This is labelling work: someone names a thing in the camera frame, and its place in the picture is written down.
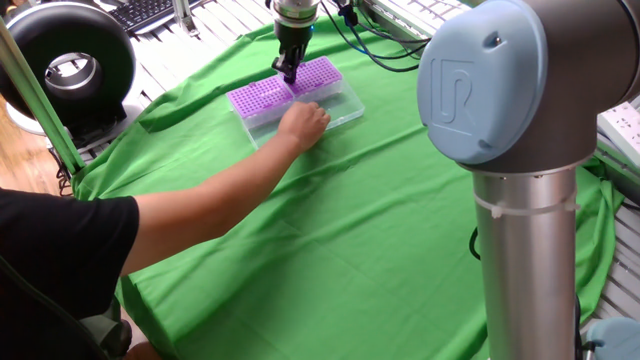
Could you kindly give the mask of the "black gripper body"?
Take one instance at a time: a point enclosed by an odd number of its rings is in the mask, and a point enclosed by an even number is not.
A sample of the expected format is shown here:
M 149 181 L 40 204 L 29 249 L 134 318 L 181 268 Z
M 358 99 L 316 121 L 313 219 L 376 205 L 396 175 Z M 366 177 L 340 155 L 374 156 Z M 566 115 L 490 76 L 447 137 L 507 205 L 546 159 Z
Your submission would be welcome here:
M 274 33 L 279 40 L 279 50 L 289 51 L 293 49 L 306 50 L 312 38 L 312 26 L 291 27 L 281 22 L 274 23 Z

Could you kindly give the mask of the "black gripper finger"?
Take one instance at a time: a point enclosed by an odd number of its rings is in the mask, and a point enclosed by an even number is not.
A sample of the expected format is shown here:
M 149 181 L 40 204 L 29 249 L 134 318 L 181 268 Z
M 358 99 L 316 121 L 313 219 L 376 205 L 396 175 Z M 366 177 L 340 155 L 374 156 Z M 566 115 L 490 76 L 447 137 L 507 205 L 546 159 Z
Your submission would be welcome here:
M 290 80 L 295 81 L 297 79 L 297 72 L 300 64 L 304 61 L 307 51 L 308 43 L 295 44 L 290 50 Z
M 281 48 L 279 56 L 276 57 L 271 67 L 283 76 L 287 84 L 294 84 L 296 81 L 296 48 Z

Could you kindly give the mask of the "person's bare hand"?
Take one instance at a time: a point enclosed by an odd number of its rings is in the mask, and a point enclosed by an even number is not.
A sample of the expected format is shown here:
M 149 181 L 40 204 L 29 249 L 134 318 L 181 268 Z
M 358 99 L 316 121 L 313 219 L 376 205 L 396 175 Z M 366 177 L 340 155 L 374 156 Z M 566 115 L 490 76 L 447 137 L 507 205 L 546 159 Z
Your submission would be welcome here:
M 319 141 L 330 120 L 316 102 L 294 102 L 281 118 L 277 136 L 291 142 L 297 153 L 303 153 Z

